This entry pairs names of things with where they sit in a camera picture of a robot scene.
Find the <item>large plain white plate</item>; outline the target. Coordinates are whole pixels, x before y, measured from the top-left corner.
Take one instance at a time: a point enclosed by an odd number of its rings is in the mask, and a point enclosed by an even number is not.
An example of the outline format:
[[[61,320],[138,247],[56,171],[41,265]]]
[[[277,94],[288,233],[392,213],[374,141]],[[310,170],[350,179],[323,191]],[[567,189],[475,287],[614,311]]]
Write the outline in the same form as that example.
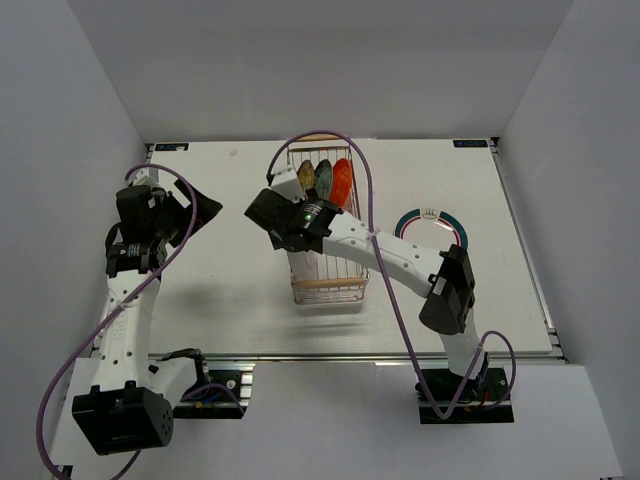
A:
[[[295,282],[318,279],[318,262],[315,252],[288,252],[287,259]]]

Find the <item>dark teal patterned plate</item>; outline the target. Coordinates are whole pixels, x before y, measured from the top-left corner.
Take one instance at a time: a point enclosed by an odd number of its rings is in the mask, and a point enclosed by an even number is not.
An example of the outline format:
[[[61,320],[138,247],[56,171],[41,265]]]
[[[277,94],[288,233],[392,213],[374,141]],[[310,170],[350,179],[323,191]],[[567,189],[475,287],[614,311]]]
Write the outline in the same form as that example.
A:
[[[315,168],[315,191],[319,198],[328,200],[333,186],[333,165],[328,159],[321,160]]]

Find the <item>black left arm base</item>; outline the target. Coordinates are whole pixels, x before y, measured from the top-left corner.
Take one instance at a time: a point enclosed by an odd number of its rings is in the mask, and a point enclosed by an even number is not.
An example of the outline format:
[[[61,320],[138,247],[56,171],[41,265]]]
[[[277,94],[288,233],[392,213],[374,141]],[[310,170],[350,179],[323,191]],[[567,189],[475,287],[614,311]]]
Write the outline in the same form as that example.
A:
[[[196,380],[183,400],[174,408],[176,419],[240,420],[248,407],[248,371],[231,367],[210,368],[205,355],[198,349],[182,349],[165,355],[162,360],[189,359],[194,365]]]

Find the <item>yellow patterned plate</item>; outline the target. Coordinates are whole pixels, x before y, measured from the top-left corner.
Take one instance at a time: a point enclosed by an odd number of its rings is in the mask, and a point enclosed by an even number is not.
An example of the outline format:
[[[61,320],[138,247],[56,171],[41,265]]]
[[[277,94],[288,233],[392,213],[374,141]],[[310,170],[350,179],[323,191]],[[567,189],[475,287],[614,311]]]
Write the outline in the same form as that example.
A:
[[[304,192],[307,192],[308,190],[315,188],[315,183],[316,183],[315,169],[310,160],[304,160],[301,163],[297,171],[297,176],[298,176],[298,180],[301,185],[301,188]]]

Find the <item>orange plate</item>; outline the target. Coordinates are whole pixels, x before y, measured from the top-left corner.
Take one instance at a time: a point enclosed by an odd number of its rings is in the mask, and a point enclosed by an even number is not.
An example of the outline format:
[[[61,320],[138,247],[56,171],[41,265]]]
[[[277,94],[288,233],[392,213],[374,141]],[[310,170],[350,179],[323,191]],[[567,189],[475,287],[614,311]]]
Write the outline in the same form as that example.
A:
[[[332,174],[329,201],[339,207],[343,207],[349,198],[353,185],[351,161],[347,158],[340,158],[333,166]]]

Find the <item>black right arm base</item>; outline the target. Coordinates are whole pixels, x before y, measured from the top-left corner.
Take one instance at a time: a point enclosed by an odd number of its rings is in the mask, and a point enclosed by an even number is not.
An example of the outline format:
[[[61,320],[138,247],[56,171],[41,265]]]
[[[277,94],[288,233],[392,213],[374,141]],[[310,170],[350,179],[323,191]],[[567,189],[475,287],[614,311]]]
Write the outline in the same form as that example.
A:
[[[453,400],[461,377],[452,374],[448,369],[422,369],[422,374],[437,403],[446,411]],[[452,414],[447,419],[437,416],[420,383],[415,384],[418,397],[418,412],[421,425],[470,425],[470,424],[511,424],[515,422],[511,396],[494,407],[507,393],[508,382],[505,370],[489,368],[482,380],[469,380]]]

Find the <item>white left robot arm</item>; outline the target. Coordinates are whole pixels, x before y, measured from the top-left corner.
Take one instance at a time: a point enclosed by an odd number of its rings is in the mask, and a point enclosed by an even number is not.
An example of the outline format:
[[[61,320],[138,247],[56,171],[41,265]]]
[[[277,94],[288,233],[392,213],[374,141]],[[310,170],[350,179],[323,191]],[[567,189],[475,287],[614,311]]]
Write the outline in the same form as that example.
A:
[[[221,203],[177,177],[175,190],[141,167],[116,194],[118,223],[106,240],[108,297],[99,362],[87,393],[72,402],[72,417],[101,455],[165,447],[173,435],[173,411],[186,395],[205,396],[211,374],[196,348],[149,358],[152,314],[163,270],[186,240],[209,223]]]

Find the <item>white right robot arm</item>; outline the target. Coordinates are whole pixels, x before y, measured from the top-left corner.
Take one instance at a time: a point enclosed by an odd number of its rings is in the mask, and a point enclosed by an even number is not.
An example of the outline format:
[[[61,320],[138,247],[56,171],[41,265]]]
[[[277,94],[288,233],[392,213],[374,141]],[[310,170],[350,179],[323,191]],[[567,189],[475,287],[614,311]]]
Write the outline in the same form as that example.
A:
[[[302,191],[294,173],[278,172],[245,216],[266,231],[274,249],[343,258],[385,273],[425,300],[420,322],[437,333],[453,390],[472,399],[488,385],[486,352],[473,319],[475,278],[468,252],[411,244],[364,223],[315,190]]]

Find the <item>white plate teal arc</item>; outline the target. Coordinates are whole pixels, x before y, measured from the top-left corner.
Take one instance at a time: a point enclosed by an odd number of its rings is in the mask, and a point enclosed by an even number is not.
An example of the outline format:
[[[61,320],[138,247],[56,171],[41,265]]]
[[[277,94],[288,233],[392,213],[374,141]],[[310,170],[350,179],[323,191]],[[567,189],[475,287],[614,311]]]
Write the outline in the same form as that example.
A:
[[[416,208],[406,212],[397,221],[394,228],[394,236],[403,239],[408,227],[420,220],[429,220],[448,229],[453,233],[458,247],[465,250],[469,248],[469,237],[462,223],[446,211],[431,208]]]

